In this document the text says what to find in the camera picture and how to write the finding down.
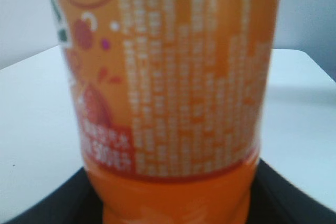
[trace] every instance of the orange liquid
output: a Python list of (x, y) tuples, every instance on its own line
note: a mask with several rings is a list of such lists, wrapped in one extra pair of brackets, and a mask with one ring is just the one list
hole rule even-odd
[(104, 224), (243, 224), (259, 160), (252, 156), (216, 178), (159, 184), (113, 175), (83, 157), (90, 181), (104, 202)]

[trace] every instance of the orange soda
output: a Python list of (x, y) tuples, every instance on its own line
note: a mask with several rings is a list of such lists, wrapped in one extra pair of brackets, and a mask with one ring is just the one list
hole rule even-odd
[(104, 224), (243, 224), (278, 0), (50, 0)]

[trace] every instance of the white dot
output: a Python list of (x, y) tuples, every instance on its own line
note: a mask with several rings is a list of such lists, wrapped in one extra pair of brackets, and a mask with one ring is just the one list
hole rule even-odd
[(112, 31), (119, 31), (120, 25), (117, 21), (112, 21), (110, 24), (110, 28)]

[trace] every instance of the purple dot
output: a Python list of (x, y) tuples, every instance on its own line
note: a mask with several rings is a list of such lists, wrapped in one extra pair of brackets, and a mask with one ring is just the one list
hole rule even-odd
[(104, 50), (109, 50), (111, 45), (110, 45), (110, 42), (107, 40), (107, 39), (102, 39), (101, 40), (101, 47), (104, 49)]

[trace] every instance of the fruit graphic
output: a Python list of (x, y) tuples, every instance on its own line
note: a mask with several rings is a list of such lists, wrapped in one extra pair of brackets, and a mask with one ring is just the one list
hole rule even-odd
[(89, 84), (78, 99), (77, 113), (95, 125), (112, 126), (112, 118), (108, 106), (93, 85)]
[(84, 50), (88, 50), (93, 45), (93, 34), (89, 25), (78, 19), (73, 25), (73, 37), (75, 42)]

